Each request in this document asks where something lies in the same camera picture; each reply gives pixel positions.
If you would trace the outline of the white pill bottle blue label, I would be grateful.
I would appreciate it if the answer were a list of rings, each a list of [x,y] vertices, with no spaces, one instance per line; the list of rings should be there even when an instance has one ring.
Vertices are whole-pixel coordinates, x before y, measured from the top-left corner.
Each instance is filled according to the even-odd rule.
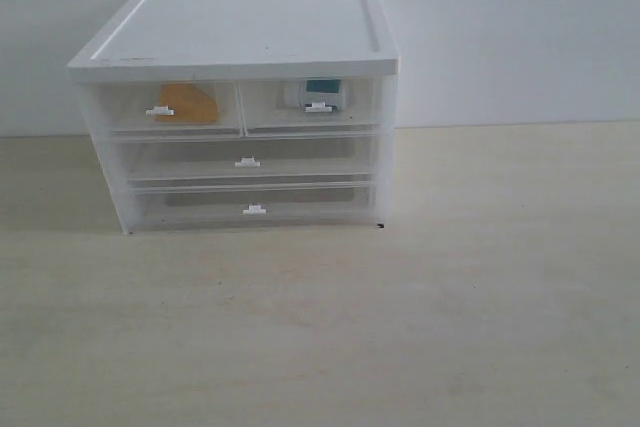
[[[283,101],[306,113],[343,110],[347,105],[347,87],[341,79],[303,79],[283,84]]]

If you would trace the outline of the yellow cheese wedge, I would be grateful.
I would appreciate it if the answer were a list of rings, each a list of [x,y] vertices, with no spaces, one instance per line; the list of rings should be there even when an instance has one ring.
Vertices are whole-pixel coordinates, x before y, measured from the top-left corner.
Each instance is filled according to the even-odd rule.
[[[215,97],[187,83],[164,84],[158,103],[146,114],[157,121],[196,124],[214,124],[220,117]]]

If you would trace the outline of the white plastic drawer cabinet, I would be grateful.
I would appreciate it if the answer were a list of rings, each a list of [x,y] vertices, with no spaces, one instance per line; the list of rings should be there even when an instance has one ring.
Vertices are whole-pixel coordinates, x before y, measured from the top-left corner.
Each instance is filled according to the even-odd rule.
[[[122,230],[354,223],[384,226],[390,216],[393,135],[400,55],[379,0],[129,0],[75,55],[68,71]],[[381,123],[364,134],[249,136],[239,84],[243,81],[373,78],[380,81]],[[102,115],[99,89],[109,84],[231,82],[242,131],[118,134]],[[374,136],[369,174],[235,176],[136,181],[118,146],[131,142]],[[229,188],[271,184],[370,182],[370,214],[343,219],[260,220],[145,225],[134,194],[143,190]]]

